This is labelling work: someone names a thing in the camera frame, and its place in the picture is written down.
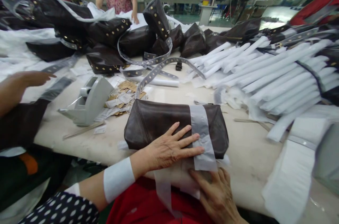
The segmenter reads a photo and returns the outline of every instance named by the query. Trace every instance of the green floor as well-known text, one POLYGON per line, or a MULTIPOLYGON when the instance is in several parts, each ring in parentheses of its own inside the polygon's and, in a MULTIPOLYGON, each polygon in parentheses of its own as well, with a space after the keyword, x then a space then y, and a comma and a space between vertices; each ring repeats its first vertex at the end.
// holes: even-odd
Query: green floor
MULTIPOLYGON (((221 16, 221 10, 215 10, 214 14, 211 16, 209 26, 215 27, 232 27, 230 20, 221 16)), ((263 14, 263 17, 273 17, 279 18, 282 22, 261 22, 260 29, 264 28, 277 28, 286 24, 298 11, 291 10, 289 7, 268 7, 263 14)), ((192 24, 194 22, 199 22, 199 15, 190 15, 190 14, 175 14, 173 17, 183 24, 192 24)))

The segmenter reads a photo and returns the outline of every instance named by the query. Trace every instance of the woman's hand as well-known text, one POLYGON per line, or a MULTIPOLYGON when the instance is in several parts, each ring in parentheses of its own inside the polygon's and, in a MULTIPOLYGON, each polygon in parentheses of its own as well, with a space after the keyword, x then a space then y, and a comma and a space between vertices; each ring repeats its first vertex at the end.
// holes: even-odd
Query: woman's hand
POLYGON ((135 23, 135 24, 139 24, 139 20, 138 20, 138 13, 137 12, 132 12, 132 16, 131 16, 131 19, 132 21, 135 23))
POLYGON ((210 173, 212 183, 209 183, 199 172, 190 170, 190 175, 203 191, 200 202, 207 214, 216 224, 247 223, 238 213, 233 201, 229 173, 223 168, 219 168, 218 172, 210 173))
POLYGON ((57 77, 51 73, 42 71, 23 71, 13 75, 14 78, 18 78, 26 87, 41 86, 44 85, 51 77, 57 77))
POLYGON ((136 179, 149 171, 169 167, 180 159, 193 157, 204 152, 203 147, 183 149, 190 143, 197 141, 199 134, 179 140, 191 130, 191 125, 187 125, 173 135, 178 127, 179 122, 174 123, 165 134, 130 157, 136 179))

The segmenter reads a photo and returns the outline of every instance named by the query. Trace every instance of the workbench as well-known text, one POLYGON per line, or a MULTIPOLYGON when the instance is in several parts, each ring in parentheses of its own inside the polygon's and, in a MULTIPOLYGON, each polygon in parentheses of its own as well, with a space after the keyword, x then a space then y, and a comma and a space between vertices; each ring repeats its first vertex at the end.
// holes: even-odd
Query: workbench
MULTIPOLYGON (((217 32, 227 30, 227 28, 219 27, 209 28, 217 32)), ((172 55, 179 56, 179 52, 174 52, 172 55)), ((86 57, 80 58, 75 68, 83 65, 88 66, 86 57)), ((188 66, 183 64, 182 71, 176 71, 175 66, 174 63, 169 64, 163 70, 183 78, 188 66)), ((57 110, 65 108, 76 100, 79 90, 84 84, 85 81, 79 77, 48 105, 34 142, 57 153, 113 165, 133 153, 133 151, 118 149, 118 142, 124 140, 124 127, 127 123, 128 114, 120 117, 109 117, 106 120, 107 129, 104 134, 94 135, 93 130, 91 130, 63 140, 64 135, 78 131, 79 127, 58 113, 57 110)), ((194 88, 191 82, 180 84, 179 88, 160 86, 153 86, 153 88, 154 90, 149 98, 151 101, 188 105, 192 105, 195 99, 207 103, 213 102, 213 89, 194 88)), ((226 154, 229 156, 231 164, 226 169, 231 175, 231 187, 235 203, 240 207, 269 216, 270 214, 264 208, 261 191, 273 170, 283 143, 268 141, 265 138, 268 133, 267 130, 257 123, 235 122, 233 120, 235 118, 248 119, 244 110, 234 110, 227 105, 221 108, 229 137, 229 148, 226 154)), ((173 170, 171 178, 174 185, 178 183, 180 178, 179 170, 173 170)), ((152 177, 152 175, 152 172, 147 174, 148 177, 152 177)), ((310 199, 299 223, 332 223, 328 216, 337 218, 339 214, 338 205, 339 198, 313 179, 310 199)))

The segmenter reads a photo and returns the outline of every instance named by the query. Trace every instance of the paper tag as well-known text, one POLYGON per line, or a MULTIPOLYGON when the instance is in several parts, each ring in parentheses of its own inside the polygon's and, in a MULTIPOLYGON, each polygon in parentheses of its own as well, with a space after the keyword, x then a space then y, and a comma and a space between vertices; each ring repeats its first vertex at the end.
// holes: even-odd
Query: paper tag
POLYGON ((105 133, 106 127, 107 127, 107 124, 102 125, 102 126, 100 126, 100 127, 97 127, 97 128, 94 130, 94 134, 102 134, 102 133, 105 133))
POLYGON ((132 100, 132 95, 127 93, 122 93, 118 96, 118 99, 120 99, 123 103, 127 104, 132 100))
POLYGON ((106 101, 106 106, 108 108, 114 108, 115 106, 117 106, 121 103, 122 103, 122 101, 120 99, 114 99, 114 100, 106 101))

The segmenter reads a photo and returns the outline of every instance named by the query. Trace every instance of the brown leather handbag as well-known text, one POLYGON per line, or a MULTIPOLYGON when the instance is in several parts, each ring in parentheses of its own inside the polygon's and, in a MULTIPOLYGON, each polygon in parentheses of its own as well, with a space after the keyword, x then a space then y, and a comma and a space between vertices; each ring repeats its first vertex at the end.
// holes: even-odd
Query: brown leather handbag
POLYGON ((51 62, 74 54, 75 49, 61 43, 60 38, 26 42, 28 49, 45 62, 51 62))
MULTIPOLYGON (((171 31, 171 39, 173 44, 172 50, 176 49, 184 42, 185 37, 180 24, 171 31)), ((160 37, 157 38, 151 49, 151 53, 164 55, 167 52, 168 46, 166 45, 166 43, 160 37)))
POLYGON ((160 0, 152 0, 142 12, 146 23, 158 37, 166 40, 171 35, 171 28, 160 0))
MULTIPOLYGON (((228 148, 227 129, 219 105, 204 105, 209 134, 215 157, 223 159, 228 148)), ((172 105, 136 99, 128 118, 124 136, 128 147, 140 150, 162 136, 175 122, 180 122, 177 133, 191 124, 189 105, 172 105)))
POLYGON ((128 56, 143 56, 149 52, 156 40, 155 33, 148 25, 127 32, 119 40, 120 49, 128 56))
POLYGON ((125 61, 116 49, 103 44, 97 44, 93 49, 86 50, 88 63, 94 74, 114 74, 120 67, 125 67, 125 61))
POLYGON ((185 33, 185 41, 180 47, 181 57, 188 58, 206 48, 205 35, 201 28, 194 23, 185 33))

